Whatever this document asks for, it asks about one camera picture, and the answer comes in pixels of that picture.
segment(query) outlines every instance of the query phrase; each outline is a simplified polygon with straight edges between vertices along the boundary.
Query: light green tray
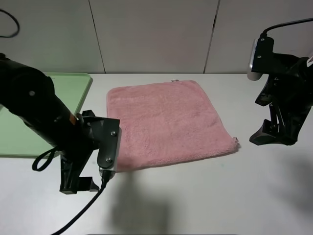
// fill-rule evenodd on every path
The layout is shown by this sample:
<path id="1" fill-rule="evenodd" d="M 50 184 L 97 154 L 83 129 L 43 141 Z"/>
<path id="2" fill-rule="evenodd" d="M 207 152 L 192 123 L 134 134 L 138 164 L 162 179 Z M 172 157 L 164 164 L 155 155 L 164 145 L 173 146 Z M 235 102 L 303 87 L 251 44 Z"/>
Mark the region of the light green tray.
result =
<path id="1" fill-rule="evenodd" d="M 72 113 L 80 111 L 92 78 L 86 73 L 46 73 L 52 78 L 55 93 Z M 23 121 L 0 107 L 0 157 L 35 158 L 51 149 Z"/>

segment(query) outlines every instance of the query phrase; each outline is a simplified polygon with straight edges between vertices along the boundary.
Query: white table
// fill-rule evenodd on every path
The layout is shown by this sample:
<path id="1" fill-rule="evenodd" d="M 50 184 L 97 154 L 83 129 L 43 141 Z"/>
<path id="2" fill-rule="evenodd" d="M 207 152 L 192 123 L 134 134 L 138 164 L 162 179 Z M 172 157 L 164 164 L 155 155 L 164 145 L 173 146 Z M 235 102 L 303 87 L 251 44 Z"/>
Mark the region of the white table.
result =
<path id="1" fill-rule="evenodd" d="M 119 86 L 195 80 L 208 94 L 237 153 L 117 174 L 92 207 L 64 234 L 169 233 L 311 235 L 313 233 L 313 116 L 294 146 L 255 146 L 248 140 L 269 118 L 254 103 L 266 78 L 244 74 L 97 74 L 83 110 L 106 116 L 106 94 Z M 83 175 L 100 183 L 97 152 Z M 49 235 L 94 196 L 59 192 L 60 163 L 43 172 L 33 160 L 0 159 L 0 233 Z"/>

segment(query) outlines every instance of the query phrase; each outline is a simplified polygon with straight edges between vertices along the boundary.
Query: white wall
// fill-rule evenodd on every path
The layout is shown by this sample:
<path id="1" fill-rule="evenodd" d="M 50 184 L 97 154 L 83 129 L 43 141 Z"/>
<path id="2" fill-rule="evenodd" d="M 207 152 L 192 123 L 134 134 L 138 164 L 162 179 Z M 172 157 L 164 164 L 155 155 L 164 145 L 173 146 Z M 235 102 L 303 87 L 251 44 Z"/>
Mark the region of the white wall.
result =
<path id="1" fill-rule="evenodd" d="M 1 0 L 14 15 L 20 34 L 0 39 L 8 58 L 46 72 L 104 72 L 87 0 Z M 0 34 L 13 32 L 0 13 Z"/>
<path id="2" fill-rule="evenodd" d="M 88 0 L 1 0 L 21 33 L 0 39 L 0 52 L 53 72 L 243 73 L 264 28 L 313 17 L 312 0 L 220 0 L 206 63 L 218 2 L 90 0 L 91 11 Z M 0 13 L 0 34 L 14 27 Z M 313 52 L 313 23 L 268 35 L 275 52 Z"/>

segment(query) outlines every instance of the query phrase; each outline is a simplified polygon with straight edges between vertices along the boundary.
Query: pink microfiber cloth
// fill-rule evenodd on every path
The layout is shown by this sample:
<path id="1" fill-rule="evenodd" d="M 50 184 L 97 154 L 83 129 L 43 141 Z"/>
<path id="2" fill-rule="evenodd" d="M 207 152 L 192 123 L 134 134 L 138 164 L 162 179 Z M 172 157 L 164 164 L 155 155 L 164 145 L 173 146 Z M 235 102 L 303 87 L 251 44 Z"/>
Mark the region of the pink microfiber cloth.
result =
<path id="1" fill-rule="evenodd" d="M 170 165 L 230 153 L 237 148 L 195 81 L 114 88 L 109 118 L 120 119 L 118 171 Z"/>

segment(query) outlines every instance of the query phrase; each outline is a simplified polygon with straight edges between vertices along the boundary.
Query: pink towel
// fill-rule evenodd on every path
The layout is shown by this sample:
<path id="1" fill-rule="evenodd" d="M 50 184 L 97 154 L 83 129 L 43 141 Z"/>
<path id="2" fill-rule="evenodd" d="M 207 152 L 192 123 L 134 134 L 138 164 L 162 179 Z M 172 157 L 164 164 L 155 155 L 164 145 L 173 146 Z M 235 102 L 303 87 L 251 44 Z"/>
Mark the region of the pink towel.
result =
<path id="1" fill-rule="evenodd" d="M 230 153 L 237 148 L 195 81 L 114 88 L 109 118 L 121 120 L 118 171 L 170 165 Z"/>

